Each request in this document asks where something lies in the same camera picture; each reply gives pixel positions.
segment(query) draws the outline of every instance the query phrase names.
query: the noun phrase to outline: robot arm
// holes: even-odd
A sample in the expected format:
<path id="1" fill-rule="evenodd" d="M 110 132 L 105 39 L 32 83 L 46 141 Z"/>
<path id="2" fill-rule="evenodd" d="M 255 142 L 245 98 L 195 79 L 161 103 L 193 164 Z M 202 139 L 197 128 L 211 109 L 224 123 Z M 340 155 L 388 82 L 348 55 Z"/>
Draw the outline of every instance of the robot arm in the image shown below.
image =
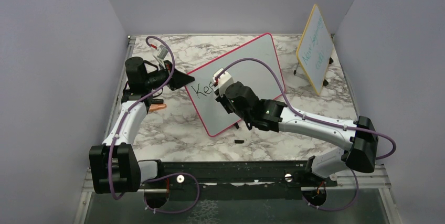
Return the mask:
<path id="1" fill-rule="evenodd" d="M 327 178 L 335 172 L 353 169 L 362 173 L 372 173 L 377 152 L 377 137 L 370 133 L 346 130 L 348 126 L 374 130 L 370 119 L 360 116 L 357 122 L 315 115 L 294 108 L 303 114 L 294 114 L 289 107 L 279 101 L 259 99 L 250 87 L 234 82 L 228 72 L 223 73 L 216 86 L 216 100 L 227 113 L 235 113 L 244 120 L 249 130 L 256 127 L 262 131 L 292 132 L 318 138 L 338 146 L 338 148 L 308 161 L 308 170 L 320 178 Z M 344 125 L 343 130 L 305 119 L 306 116 L 325 122 Z"/>
<path id="2" fill-rule="evenodd" d="M 160 64 L 160 69 L 152 72 L 147 72 L 145 68 L 146 61 L 140 57 L 132 57 L 125 62 L 129 89 L 124 90 L 118 120 L 102 144 L 92 146 L 89 152 L 94 190 L 98 194 L 110 192 L 107 160 L 113 138 L 117 138 L 112 153 L 113 184 L 116 192 L 137 191 L 141 181 L 156 176 L 156 162 L 146 162 L 144 167 L 140 167 L 132 148 L 139 127 L 149 111 L 153 98 L 148 97 L 134 106 L 122 121 L 125 113 L 134 103 L 160 87 L 170 75 L 172 63 L 168 60 L 156 59 Z M 176 90 L 194 80 L 194 77 L 175 69 L 168 82 L 168 87 L 171 90 Z"/>

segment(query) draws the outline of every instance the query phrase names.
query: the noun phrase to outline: white-framed whiteboard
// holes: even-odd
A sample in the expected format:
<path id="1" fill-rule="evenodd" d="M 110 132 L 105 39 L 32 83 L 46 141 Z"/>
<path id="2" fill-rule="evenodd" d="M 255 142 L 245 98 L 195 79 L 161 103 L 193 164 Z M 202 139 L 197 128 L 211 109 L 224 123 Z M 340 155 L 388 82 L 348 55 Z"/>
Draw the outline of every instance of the white-framed whiteboard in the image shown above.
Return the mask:
<path id="1" fill-rule="evenodd" d="M 296 50 L 296 58 L 317 94 L 320 94 L 323 88 L 333 50 L 331 34 L 327 31 L 320 9 L 315 4 Z"/>
<path id="2" fill-rule="evenodd" d="M 228 114 L 223 106 L 215 100 L 211 79 L 220 68 L 242 58 L 256 58 L 266 63 L 277 75 L 280 85 L 285 90 L 277 52 L 272 35 L 269 33 L 190 71 L 187 74 L 195 77 L 195 81 L 186 85 L 185 89 L 209 136 L 216 136 L 240 121 L 237 115 Z M 272 74 L 257 62 L 243 61 L 227 71 L 232 75 L 234 82 L 240 81 L 245 86 L 249 86 L 259 99 L 276 99 L 281 95 Z"/>

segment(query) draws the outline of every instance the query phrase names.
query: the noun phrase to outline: black metal bar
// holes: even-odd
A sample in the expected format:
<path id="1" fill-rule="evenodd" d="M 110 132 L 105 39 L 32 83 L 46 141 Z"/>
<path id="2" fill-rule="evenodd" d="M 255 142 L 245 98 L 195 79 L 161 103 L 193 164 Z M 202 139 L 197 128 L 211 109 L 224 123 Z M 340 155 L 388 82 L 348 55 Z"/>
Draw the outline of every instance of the black metal bar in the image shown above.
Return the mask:
<path id="1" fill-rule="evenodd" d="M 318 186 L 305 171 L 307 161 L 258 162 L 160 162 L 158 177 L 189 173 L 199 181 L 200 200 L 302 199 L 301 187 Z M 326 186 L 336 186 L 331 180 Z M 143 188 L 164 188 L 165 182 L 149 183 Z M 194 200 L 195 182 L 185 176 L 182 183 L 169 179 L 169 200 Z"/>

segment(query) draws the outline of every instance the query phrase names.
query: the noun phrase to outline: whiteboard stand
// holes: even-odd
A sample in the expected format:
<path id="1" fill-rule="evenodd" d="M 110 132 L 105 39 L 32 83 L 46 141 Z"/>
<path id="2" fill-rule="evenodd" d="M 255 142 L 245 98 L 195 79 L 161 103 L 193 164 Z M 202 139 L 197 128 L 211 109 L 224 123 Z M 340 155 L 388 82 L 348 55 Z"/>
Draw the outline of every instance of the whiteboard stand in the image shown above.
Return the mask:
<path id="1" fill-rule="evenodd" d="M 333 50 L 332 35 L 315 4 L 296 49 L 296 58 L 317 95 L 326 85 L 325 77 Z"/>
<path id="2" fill-rule="evenodd" d="M 329 57 L 329 65 L 331 65 L 332 63 L 334 63 L 334 59 L 332 59 L 332 57 Z M 300 65 L 300 62 L 297 61 L 295 70 L 293 71 L 293 75 L 294 75 L 294 76 L 296 76 L 296 70 L 298 69 L 298 66 L 299 66 L 299 65 Z M 327 86 L 327 85 L 329 85 L 329 82 L 328 82 L 326 79 L 324 79 L 324 81 L 323 81 L 323 86 Z"/>

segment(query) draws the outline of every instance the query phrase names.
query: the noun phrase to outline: glass panel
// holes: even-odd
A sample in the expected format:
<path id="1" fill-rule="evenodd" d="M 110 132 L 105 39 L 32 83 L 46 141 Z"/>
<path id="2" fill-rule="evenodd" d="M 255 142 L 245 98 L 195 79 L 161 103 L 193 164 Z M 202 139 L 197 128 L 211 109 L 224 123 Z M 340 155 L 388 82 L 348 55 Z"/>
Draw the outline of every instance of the glass panel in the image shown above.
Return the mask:
<path id="1" fill-rule="evenodd" d="M 354 190 L 329 190 L 323 207 L 347 204 Z M 85 223 L 389 223 L 378 189 L 361 189 L 352 207 L 340 212 L 323 212 L 302 200 L 199 201 L 190 211 L 167 215 L 145 211 L 143 193 L 129 193 L 115 201 L 110 195 L 93 194 Z M 184 209 L 192 202 L 171 201 L 164 210 Z"/>

